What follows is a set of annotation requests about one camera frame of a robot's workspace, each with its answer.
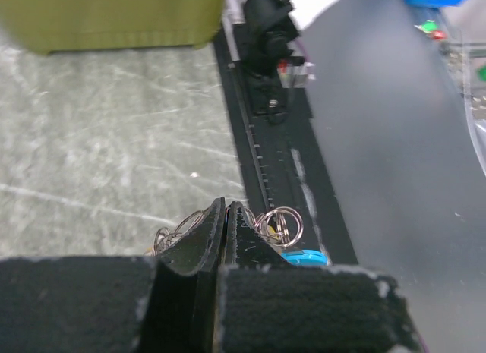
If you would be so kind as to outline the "light blue key handle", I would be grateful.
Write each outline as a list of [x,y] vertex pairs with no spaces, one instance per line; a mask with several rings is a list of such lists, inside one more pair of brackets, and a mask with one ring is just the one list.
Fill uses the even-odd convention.
[[296,250],[282,252],[282,257],[295,266],[327,266],[328,258],[316,250]]

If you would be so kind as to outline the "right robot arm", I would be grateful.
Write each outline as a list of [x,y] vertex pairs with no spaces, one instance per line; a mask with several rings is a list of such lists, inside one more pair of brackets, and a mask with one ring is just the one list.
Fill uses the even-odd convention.
[[246,0],[243,4],[249,44],[242,67],[253,113],[271,125],[289,117],[298,77],[306,65],[306,56],[290,48],[300,37],[290,18],[293,9],[291,0]]

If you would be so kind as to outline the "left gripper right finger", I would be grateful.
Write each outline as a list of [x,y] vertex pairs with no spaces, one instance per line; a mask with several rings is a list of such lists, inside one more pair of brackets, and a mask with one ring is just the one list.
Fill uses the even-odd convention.
[[218,352],[293,352],[290,317],[295,269],[250,224],[244,206],[226,212],[218,272],[214,344]]

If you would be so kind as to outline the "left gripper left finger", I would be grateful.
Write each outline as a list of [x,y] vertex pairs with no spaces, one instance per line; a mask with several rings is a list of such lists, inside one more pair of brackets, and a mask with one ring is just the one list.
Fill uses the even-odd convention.
[[212,202],[198,226],[157,257],[139,352],[212,351],[224,226],[221,197]]

